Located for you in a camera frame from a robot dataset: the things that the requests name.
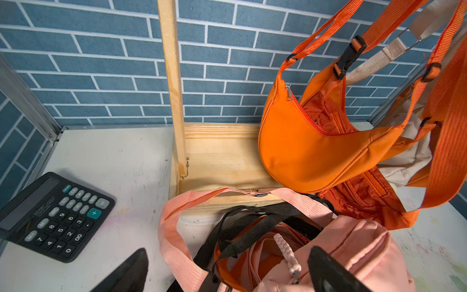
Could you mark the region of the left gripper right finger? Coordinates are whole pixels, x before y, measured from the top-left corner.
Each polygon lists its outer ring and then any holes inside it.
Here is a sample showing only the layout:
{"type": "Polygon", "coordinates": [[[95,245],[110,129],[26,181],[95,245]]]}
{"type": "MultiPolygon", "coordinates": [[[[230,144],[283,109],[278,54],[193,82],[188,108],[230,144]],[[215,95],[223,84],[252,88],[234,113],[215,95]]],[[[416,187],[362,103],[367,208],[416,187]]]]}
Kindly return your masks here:
{"type": "Polygon", "coordinates": [[[316,292],[371,292],[319,246],[311,248],[307,264],[316,292]]]}

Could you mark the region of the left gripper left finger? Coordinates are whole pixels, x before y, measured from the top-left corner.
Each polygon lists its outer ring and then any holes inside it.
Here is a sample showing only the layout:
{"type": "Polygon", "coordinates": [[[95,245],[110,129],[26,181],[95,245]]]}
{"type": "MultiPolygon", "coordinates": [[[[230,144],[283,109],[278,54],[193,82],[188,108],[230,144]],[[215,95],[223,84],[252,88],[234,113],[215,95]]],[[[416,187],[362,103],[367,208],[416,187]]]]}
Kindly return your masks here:
{"type": "Polygon", "coordinates": [[[143,292],[147,275],[147,252],[139,248],[91,291],[143,292]]]}

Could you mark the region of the large pink sling bag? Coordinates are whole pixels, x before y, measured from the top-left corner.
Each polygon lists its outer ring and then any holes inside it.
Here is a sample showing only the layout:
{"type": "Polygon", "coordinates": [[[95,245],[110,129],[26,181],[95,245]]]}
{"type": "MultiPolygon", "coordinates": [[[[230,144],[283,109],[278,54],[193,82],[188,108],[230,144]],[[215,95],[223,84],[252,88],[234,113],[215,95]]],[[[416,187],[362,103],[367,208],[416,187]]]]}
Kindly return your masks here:
{"type": "Polygon", "coordinates": [[[217,261],[216,272],[221,280],[240,292],[251,292],[266,274],[284,259],[274,241],[274,235],[280,234],[295,252],[305,246],[321,231],[302,219],[292,217],[276,225],[271,231],[260,237],[251,247],[233,257],[221,259],[219,245],[215,246],[214,259],[217,261]]]}

